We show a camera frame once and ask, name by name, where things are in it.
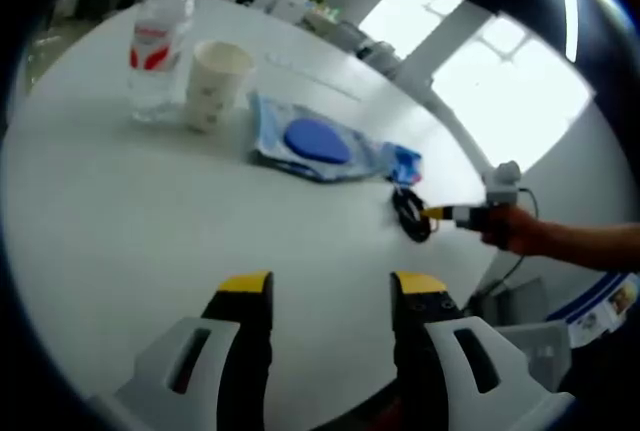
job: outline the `window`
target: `window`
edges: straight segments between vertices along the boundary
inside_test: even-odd
[[[589,103],[584,79],[555,50],[507,16],[487,23],[434,74],[433,90],[493,166],[524,172]]]
[[[463,0],[382,0],[360,29],[405,59]]]

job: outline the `table surface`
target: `table surface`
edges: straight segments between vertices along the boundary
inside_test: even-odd
[[[126,79],[135,13],[64,54],[6,135],[3,225],[28,316],[83,396],[112,392],[134,356],[181,317],[198,316],[226,277],[270,269],[267,428],[307,429],[342,414],[395,377],[389,273],[438,276],[463,304],[494,251],[450,225],[413,243],[382,180],[320,185],[250,164],[244,96],[215,135],[134,123]],[[188,45],[201,39],[249,51],[260,92],[422,153],[415,189],[430,204],[482,199],[447,129],[355,57],[221,0],[198,1]],[[190,60],[179,65],[178,89]]]

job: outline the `paper cup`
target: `paper cup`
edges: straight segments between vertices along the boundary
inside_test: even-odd
[[[215,129],[233,109],[238,91],[253,68],[251,56],[235,44],[198,43],[187,84],[187,124],[204,132]]]

